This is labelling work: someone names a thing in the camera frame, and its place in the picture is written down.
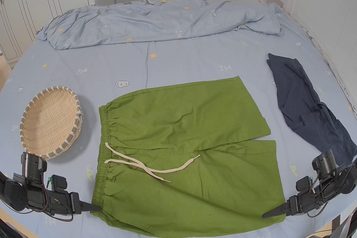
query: white drawstring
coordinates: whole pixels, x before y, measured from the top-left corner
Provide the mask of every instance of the white drawstring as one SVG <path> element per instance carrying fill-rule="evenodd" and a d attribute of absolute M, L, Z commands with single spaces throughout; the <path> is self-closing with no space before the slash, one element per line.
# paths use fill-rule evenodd
<path fill-rule="evenodd" d="M 167 181 L 161 177 L 158 177 L 157 175 L 155 175 L 154 173 L 173 173 L 173 172 L 177 172 L 177 171 L 180 171 L 180 170 L 183 170 L 184 168 L 186 168 L 189 164 L 191 164 L 195 159 L 197 159 L 200 155 L 192 158 L 192 159 L 189 159 L 185 164 L 183 164 L 181 167 L 179 168 L 176 168 L 176 169 L 167 169 L 167 170 L 163 170 L 163 171 L 160 171 L 160 170 L 157 170 L 157 169 L 151 169 L 151 168 L 148 168 L 147 166 L 145 166 L 145 164 L 143 164 L 141 161 L 139 160 L 136 160 L 134 158 L 131 158 L 131 157 L 128 157 L 127 155 L 124 155 L 122 153 L 119 153 L 119 152 L 116 152 L 114 151 L 108 143 L 105 143 L 105 146 L 111 150 L 115 155 L 118 155 L 124 159 L 127 159 L 127 160 L 132 160 L 134 161 L 135 163 L 131 163 L 131 162 L 126 162 L 124 160 L 114 160 L 114 159 L 109 159 L 109 160 L 106 160 L 104 163 L 105 164 L 108 164 L 109 162 L 114 162 L 114 163 L 121 163 L 121 164 L 127 164 L 127 165 L 133 165 L 135 167 L 138 167 L 138 168 L 142 168 L 143 170 L 145 170 L 145 172 L 147 172 L 149 175 L 151 175 L 152 177 L 154 178 L 157 178 L 161 181 L 165 181 L 165 182 L 170 182 L 170 181 Z"/>

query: wooden floor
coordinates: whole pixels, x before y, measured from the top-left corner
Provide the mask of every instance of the wooden floor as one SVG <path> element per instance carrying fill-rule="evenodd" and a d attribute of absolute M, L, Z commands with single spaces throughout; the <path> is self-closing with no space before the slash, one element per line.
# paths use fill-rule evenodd
<path fill-rule="evenodd" d="M 0 56 L 0 91 L 4 86 L 11 72 L 10 66 L 5 61 L 4 56 Z"/>
<path fill-rule="evenodd" d="M 4 56 L 0 56 L 0 91 L 7 81 L 7 78 L 9 77 L 11 72 L 10 66 L 6 63 Z M 21 231 L 24 235 L 26 235 L 29 238 L 38 238 L 37 235 L 33 234 L 29 230 L 27 230 L 25 227 L 23 227 L 20 223 L 16 222 L 10 215 L 8 215 L 3 209 L 5 208 L 4 205 L 0 205 L 0 218 L 4 222 L 9 222 L 12 226 L 14 226 L 16 229 Z M 328 225 L 323 227 L 321 230 L 327 230 L 332 228 L 332 223 L 330 222 Z M 324 231 L 320 233 L 316 233 L 316 236 L 319 237 L 324 237 L 326 235 L 331 234 L 331 231 Z"/>

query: white headboard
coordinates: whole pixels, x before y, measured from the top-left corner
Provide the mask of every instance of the white headboard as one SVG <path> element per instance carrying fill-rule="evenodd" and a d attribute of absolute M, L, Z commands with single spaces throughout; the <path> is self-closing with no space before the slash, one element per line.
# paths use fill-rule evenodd
<path fill-rule="evenodd" d="M 357 0 L 288 0 L 284 8 L 318 44 L 357 118 Z"/>

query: folded dark pants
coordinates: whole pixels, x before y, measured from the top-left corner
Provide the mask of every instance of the folded dark pants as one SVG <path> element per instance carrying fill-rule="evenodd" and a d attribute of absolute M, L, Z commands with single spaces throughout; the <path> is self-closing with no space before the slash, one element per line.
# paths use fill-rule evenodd
<path fill-rule="evenodd" d="M 338 165 L 350 164 L 357 146 L 342 123 L 336 119 L 313 88 L 297 59 L 268 54 L 279 109 L 286 124 L 319 151 L 332 149 Z"/>

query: blue blanket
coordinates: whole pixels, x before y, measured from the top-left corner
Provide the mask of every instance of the blue blanket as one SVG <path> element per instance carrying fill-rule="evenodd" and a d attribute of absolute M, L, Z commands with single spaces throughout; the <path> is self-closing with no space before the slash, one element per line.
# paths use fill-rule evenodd
<path fill-rule="evenodd" d="M 170 0 L 86 6 L 53 19 L 37 35 L 54 49 L 157 42 L 247 29 L 282 36 L 274 4 L 252 0 Z"/>

